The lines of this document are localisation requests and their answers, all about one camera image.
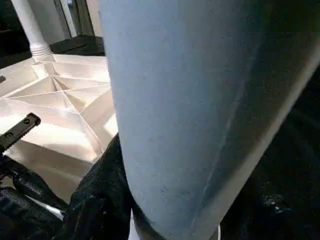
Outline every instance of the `white column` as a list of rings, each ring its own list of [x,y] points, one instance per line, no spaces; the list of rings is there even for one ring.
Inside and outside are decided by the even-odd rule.
[[[19,17],[26,37],[29,40],[30,51],[36,59],[52,54],[49,45],[44,40],[36,17],[29,5],[28,0],[11,0]]]
[[[100,1],[145,239],[217,229],[319,63],[317,7],[298,2]]]

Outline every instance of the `bolt hole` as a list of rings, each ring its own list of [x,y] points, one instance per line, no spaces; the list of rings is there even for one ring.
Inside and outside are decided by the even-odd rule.
[[[4,136],[5,136],[6,139],[8,139],[8,138],[12,138],[14,135],[13,135],[12,132],[8,132]]]
[[[29,124],[29,123],[30,123],[30,119],[27,118],[27,119],[23,120],[23,123],[24,123],[24,124]]]

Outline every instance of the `white geometric panel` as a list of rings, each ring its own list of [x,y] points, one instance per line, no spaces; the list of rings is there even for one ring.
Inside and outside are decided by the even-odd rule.
[[[118,131],[105,57],[56,55],[0,70],[0,134],[29,112],[42,122],[24,141],[92,162]]]

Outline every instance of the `white wall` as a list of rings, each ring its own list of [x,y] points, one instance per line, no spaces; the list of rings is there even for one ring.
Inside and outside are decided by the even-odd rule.
[[[86,0],[86,4],[89,9],[94,35],[102,37],[103,33],[99,16],[99,0]]]
[[[44,40],[48,44],[65,40],[68,35],[63,32],[54,0],[28,0],[39,24]]]

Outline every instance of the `white column base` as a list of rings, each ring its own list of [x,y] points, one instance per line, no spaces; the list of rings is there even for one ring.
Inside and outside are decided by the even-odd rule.
[[[31,44],[30,51],[32,57],[35,59],[41,59],[48,55],[53,54],[48,44]]]

